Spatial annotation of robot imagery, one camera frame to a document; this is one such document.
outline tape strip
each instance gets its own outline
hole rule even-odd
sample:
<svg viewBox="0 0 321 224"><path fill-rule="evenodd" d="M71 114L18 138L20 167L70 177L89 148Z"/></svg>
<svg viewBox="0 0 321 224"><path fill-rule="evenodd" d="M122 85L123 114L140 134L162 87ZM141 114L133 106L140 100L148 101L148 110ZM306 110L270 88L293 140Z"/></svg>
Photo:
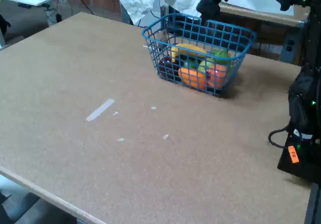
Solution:
<svg viewBox="0 0 321 224"><path fill-rule="evenodd" d="M112 98L108 99L106 102L104 102L98 109L96 109L91 115L89 115L86 120L88 122L93 121L95 118L97 118L99 115L101 115L106 109L108 109L112 104L115 102Z"/></svg>

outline plastic fruit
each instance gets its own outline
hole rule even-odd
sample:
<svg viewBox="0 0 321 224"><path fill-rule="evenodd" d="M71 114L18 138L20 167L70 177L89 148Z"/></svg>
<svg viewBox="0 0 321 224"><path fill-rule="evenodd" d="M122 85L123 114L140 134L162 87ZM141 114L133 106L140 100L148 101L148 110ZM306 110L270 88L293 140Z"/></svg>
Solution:
<svg viewBox="0 0 321 224"><path fill-rule="evenodd" d="M215 88L221 88L225 85L227 78L227 66L216 64L215 69L207 70L207 85Z"/></svg>
<svg viewBox="0 0 321 224"><path fill-rule="evenodd" d="M176 81L181 80L178 74L178 70L180 67L176 66L175 64L172 64L171 57L165 57L164 59L162 59L158 63L157 68L161 76L169 79L175 78Z"/></svg>
<svg viewBox="0 0 321 224"><path fill-rule="evenodd" d="M189 86L199 88L199 89L206 88L205 86L206 76L201 72L198 72L193 69L181 67L179 69L179 76L181 80Z"/></svg>
<svg viewBox="0 0 321 224"><path fill-rule="evenodd" d="M205 73L206 70L209 70L210 68L215 68L215 60L211 57L207 58L206 60L204 60L200 63L200 65L198 67L198 71Z"/></svg>
<svg viewBox="0 0 321 224"><path fill-rule="evenodd" d="M193 51L197 51L198 53L196 52L192 52L192 51L188 51L186 49L180 49L178 47L184 47L184 48L187 48L187 49L190 49L190 50L193 50ZM187 44L187 43L179 43L175 46L173 46L171 48L171 56L172 56L172 61L175 62L176 58L180 55L180 54L183 54L183 55L189 55L189 56L197 56L199 58L205 58L205 55L203 54L208 54L207 51L205 51L203 48L200 48L198 46L194 46L194 45L191 45L191 44Z"/></svg>
<svg viewBox="0 0 321 224"><path fill-rule="evenodd" d="M228 54L227 49L213 50L212 55L215 57L230 58L230 55ZM231 63L231 60L216 59L216 64L229 66L230 63Z"/></svg>

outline table edge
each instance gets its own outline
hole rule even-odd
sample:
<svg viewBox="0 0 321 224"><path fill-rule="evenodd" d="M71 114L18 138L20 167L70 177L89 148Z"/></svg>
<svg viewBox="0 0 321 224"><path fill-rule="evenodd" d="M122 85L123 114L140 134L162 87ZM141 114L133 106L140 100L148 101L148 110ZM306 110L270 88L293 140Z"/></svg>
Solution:
<svg viewBox="0 0 321 224"><path fill-rule="evenodd" d="M8 178L9 180L12 180L16 184L25 187L33 194L37 195L41 199L44 199L45 201L49 202L52 205L55 205L59 209L71 214L75 218L78 218L87 224L106 224L105 222L95 218L94 216L86 213L85 211L75 207L74 205L64 201L63 199L55 196L54 194L46 191L45 189L33 184L32 182L22 178L19 175L16 175L12 171L0 166L0 174L4 177Z"/></svg>
<svg viewBox="0 0 321 224"><path fill-rule="evenodd" d="M282 17L282 15L278 16L277 14L253 11L250 9L241 8L241 7L230 5L227 3L221 3L220 6L221 6L221 11L224 13L234 14L234 15L243 16L243 17L249 17L249 18L258 19L262 21L273 22L281 25L286 25L289 27L302 28L306 21L306 20L289 18L289 17L286 17L286 15Z"/></svg>

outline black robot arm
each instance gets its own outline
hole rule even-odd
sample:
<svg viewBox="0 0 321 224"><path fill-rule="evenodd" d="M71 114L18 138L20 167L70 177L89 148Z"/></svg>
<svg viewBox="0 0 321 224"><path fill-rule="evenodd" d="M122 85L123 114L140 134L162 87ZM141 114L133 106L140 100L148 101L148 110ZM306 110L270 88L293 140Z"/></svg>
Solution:
<svg viewBox="0 0 321 224"><path fill-rule="evenodd" d="M221 0L201 0L197 10L202 18L214 19ZM288 137L278 164L280 170L321 183L321 0L276 0L281 10L292 5L310 7L301 56L301 71L288 91Z"/></svg>

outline green apple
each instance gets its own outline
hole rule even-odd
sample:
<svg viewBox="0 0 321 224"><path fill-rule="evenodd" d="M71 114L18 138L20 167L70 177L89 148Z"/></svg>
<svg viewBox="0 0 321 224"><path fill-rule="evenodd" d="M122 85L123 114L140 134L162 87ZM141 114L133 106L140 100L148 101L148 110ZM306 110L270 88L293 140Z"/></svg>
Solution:
<svg viewBox="0 0 321 224"><path fill-rule="evenodd" d="M213 50L212 54L215 57L230 58L227 49L224 49L224 50ZM216 59L216 63L220 64L220 65L229 66L231 64L231 60Z"/></svg>
<svg viewBox="0 0 321 224"><path fill-rule="evenodd" d="M197 70L205 73L209 68L215 68L215 60L211 57L202 61Z"/></svg>

